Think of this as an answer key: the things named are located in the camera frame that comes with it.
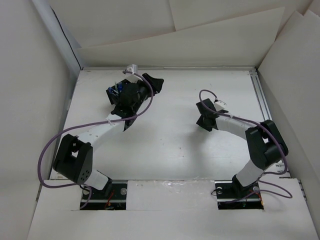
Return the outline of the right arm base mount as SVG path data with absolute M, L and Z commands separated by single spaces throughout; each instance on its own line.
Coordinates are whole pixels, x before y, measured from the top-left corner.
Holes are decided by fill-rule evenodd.
M 216 197 L 219 210 L 263 210 L 262 197 L 258 191 L 257 182 L 236 189 L 231 180 L 218 180 L 214 182 L 211 195 Z

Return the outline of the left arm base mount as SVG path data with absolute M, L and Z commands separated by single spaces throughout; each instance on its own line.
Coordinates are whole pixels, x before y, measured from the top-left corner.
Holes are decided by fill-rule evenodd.
M 108 194 L 92 189 L 89 199 L 87 187 L 81 186 L 80 210 L 83 211 L 124 211 L 127 207 L 128 181 L 116 180 Z

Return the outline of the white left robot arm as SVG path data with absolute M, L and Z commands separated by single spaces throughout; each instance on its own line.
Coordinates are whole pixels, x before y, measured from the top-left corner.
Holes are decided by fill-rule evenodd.
M 100 198 L 107 198 L 112 191 L 112 179 L 93 168 L 94 151 L 114 135 L 123 133 L 137 118 L 139 109 L 147 100 L 161 92 L 164 79 L 147 73 L 131 73 L 106 90 L 114 109 L 95 127 L 77 135 L 66 134 L 54 160 L 53 169 L 77 185 L 94 189 Z

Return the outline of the blue grip gel pen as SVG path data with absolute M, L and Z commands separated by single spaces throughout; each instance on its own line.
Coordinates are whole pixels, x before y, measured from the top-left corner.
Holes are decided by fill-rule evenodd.
M 118 88 L 114 85 L 109 87 L 106 90 L 107 94 L 109 97 L 114 98 L 114 97 L 118 97 L 119 96 L 119 92 L 118 92 Z

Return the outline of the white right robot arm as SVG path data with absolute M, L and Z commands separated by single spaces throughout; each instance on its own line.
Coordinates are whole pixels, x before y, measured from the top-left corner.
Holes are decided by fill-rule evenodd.
M 249 161 L 232 178 L 231 191 L 237 197 L 249 192 L 253 183 L 273 164 L 289 153 L 288 147 L 276 124 L 267 119 L 255 122 L 232 116 L 227 110 L 217 110 L 218 102 L 205 99 L 196 104 L 200 117 L 196 122 L 201 128 L 229 132 L 247 142 Z

